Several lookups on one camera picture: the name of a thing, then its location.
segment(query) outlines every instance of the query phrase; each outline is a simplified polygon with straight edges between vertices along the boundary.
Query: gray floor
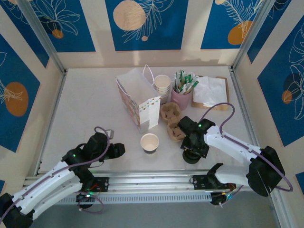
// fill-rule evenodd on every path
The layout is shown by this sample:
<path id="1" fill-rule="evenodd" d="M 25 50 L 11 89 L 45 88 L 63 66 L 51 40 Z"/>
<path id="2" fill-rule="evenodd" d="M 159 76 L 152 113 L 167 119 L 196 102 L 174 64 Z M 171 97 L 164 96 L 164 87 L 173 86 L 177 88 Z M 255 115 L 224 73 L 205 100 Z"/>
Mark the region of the gray floor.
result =
<path id="1" fill-rule="evenodd" d="M 107 204 L 101 215 L 53 206 L 31 228 L 274 228 L 270 198 L 241 192 L 223 208 L 210 203 Z"/>

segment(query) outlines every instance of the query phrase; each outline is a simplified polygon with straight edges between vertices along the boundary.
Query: cardboard cup holder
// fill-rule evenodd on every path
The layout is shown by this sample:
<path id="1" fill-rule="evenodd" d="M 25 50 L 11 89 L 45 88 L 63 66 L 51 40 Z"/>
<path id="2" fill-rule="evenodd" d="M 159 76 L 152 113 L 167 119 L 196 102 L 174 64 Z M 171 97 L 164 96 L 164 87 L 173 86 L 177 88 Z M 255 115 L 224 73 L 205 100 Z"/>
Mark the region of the cardboard cup holder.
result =
<path id="1" fill-rule="evenodd" d="M 161 105 L 161 117 L 168 122 L 167 132 L 172 140 L 178 142 L 186 137 L 185 133 L 177 126 L 181 120 L 181 109 L 176 103 L 169 102 Z"/>

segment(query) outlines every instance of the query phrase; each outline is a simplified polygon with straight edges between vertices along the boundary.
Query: bag handle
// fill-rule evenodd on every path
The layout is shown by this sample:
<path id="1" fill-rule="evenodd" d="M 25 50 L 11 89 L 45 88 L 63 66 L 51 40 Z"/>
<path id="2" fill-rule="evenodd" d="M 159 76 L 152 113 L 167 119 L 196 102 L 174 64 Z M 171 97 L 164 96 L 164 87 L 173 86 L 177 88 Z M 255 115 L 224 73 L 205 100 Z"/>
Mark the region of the bag handle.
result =
<path id="1" fill-rule="evenodd" d="M 131 97 L 130 95 L 128 95 L 128 94 L 124 91 L 124 89 L 122 88 L 122 85 L 119 83 L 119 81 L 117 80 L 117 78 L 116 78 L 115 80 L 116 80 L 116 83 L 117 83 L 118 87 L 123 91 L 123 93 L 126 94 L 128 97 Z"/>
<path id="2" fill-rule="evenodd" d="M 148 67 L 148 69 L 149 69 L 149 70 L 150 70 L 150 72 L 151 72 L 151 76 L 152 76 L 152 79 L 153 79 L 153 83 L 152 83 L 152 85 L 154 85 L 154 75 L 153 75 L 153 73 L 152 73 L 152 71 L 151 71 L 150 67 L 149 67 L 147 64 L 146 64 L 146 65 L 144 65 L 144 68 L 143 68 L 143 71 L 142 71 L 142 75 L 144 75 L 144 71 L 145 71 L 146 67 Z"/>

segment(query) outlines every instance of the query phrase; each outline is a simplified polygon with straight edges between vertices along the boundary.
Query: wooden tray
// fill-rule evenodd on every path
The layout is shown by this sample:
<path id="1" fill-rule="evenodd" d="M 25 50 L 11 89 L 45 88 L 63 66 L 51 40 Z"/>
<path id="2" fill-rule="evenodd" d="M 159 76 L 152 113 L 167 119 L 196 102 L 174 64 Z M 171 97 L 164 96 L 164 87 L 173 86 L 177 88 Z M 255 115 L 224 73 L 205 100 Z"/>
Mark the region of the wooden tray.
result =
<path id="1" fill-rule="evenodd" d="M 227 102 L 229 103 L 229 88 L 228 88 L 227 78 L 225 78 L 225 77 L 220 77 L 220 76 L 218 76 L 218 77 L 216 77 L 216 78 L 222 78 L 222 79 L 225 80 L 225 83 L 226 83 Z M 192 93 L 192 104 L 191 104 L 192 107 L 195 107 L 195 108 L 206 108 L 206 109 L 209 109 L 209 108 L 210 108 L 210 107 L 204 106 L 203 103 L 194 102 L 194 101 L 193 101 L 193 96 L 194 96 L 194 92 Z M 214 107 L 213 109 L 225 111 L 225 110 L 227 110 L 228 108 L 229 108 L 229 105 L 227 105 L 227 104 L 221 104 L 221 105 L 219 105 L 219 106 L 217 106 L 217 107 Z"/>

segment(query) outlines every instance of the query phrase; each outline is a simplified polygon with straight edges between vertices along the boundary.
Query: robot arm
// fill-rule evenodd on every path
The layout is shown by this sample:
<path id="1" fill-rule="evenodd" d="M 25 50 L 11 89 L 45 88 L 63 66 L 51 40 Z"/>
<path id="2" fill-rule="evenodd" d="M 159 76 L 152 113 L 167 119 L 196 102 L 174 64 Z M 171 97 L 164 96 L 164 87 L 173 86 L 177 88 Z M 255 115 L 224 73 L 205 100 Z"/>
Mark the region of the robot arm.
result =
<path id="1" fill-rule="evenodd" d="M 178 126 L 186 134 L 181 145 L 186 162 L 195 164 L 201 157 L 206 158 L 209 146 L 214 146 L 243 164 L 243 166 L 216 164 L 209 172 L 208 180 L 210 182 L 247 185 L 259 195 L 268 196 L 282 177 L 261 159 L 261 156 L 285 174 L 276 151 L 269 146 L 261 149 L 225 132 L 221 133 L 220 128 L 207 119 L 197 123 L 185 116 L 180 120 Z"/>
<path id="2" fill-rule="evenodd" d="M 39 178 L 36 182 L 13 196 L 8 193 L 0 197 L 0 217 L 7 228 L 29 228 L 46 209 L 63 199 L 64 197 L 78 192 L 86 192 L 100 178 L 95 178 L 89 171 L 90 161 L 97 159 L 107 148 L 107 136 L 96 132 L 87 143 L 81 144 L 70 150 L 52 170 Z M 125 153 L 121 143 L 110 144 L 102 158 L 113 159 Z"/>

